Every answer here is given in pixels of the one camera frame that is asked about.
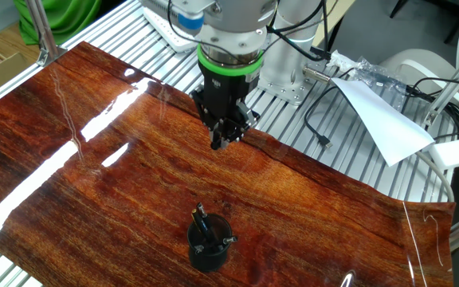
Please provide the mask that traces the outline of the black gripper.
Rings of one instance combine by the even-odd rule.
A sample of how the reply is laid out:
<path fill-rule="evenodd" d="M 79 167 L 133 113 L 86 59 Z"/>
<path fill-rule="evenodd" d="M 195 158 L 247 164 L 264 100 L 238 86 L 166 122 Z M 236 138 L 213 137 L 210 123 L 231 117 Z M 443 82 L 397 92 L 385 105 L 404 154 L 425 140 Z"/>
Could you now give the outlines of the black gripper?
<path fill-rule="evenodd" d="M 257 87 L 259 71 L 226 76 L 206 67 L 200 69 L 204 77 L 203 88 L 196 88 L 190 97 L 210 132 L 210 147 L 218 150 L 239 141 L 260 119 L 260 114 L 245 104 L 245 97 Z"/>

